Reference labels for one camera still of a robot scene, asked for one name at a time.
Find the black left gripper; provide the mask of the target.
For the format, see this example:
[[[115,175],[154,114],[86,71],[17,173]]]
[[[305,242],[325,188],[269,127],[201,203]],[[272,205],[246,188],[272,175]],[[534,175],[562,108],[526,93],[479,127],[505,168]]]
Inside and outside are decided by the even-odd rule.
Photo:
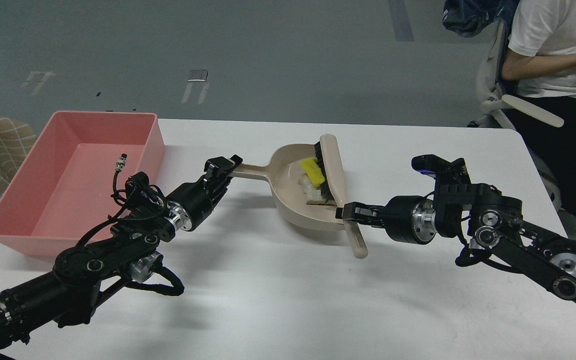
[[[227,193],[233,171],[242,162],[243,158],[236,154],[229,158],[210,158],[205,162],[204,177],[183,183],[167,194],[167,219],[173,227],[183,231],[196,230]]]

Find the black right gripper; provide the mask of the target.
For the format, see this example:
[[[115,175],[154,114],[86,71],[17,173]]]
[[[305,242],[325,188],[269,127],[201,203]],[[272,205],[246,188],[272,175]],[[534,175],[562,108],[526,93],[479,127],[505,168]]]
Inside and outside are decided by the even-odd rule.
[[[396,242],[427,245],[429,231],[423,225],[423,212],[429,200],[418,195],[394,196],[386,205],[361,202],[345,203],[337,207],[335,218],[352,223],[384,228],[386,234]]]

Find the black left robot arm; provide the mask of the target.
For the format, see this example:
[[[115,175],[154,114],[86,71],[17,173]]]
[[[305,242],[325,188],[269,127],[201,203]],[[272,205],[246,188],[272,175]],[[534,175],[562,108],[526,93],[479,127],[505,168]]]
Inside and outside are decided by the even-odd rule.
[[[163,264],[157,250],[179,230],[194,231],[212,214],[227,192],[238,155],[206,161],[195,182],[170,194],[150,183],[144,172],[113,189],[119,211],[87,231],[56,258],[51,272],[0,291],[1,350],[21,341],[48,322],[59,328],[89,324],[100,305],[121,289],[180,296],[181,279]]]

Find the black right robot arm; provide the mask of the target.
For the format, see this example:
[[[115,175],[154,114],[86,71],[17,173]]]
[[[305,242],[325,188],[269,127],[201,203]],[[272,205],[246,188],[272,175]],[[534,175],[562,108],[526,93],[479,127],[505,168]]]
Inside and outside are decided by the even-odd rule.
[[[576,240],[526,221],[521,200],[490,184],[472,183],[463,158],[419,155],[411,166],[434,179],[430,194],[395,196],[384,206],[346,203],[336,218],[384,229],[391,239],[409,244],[457,238],[462,243],[457,266],[487,264],[521,274],[576,303]]]

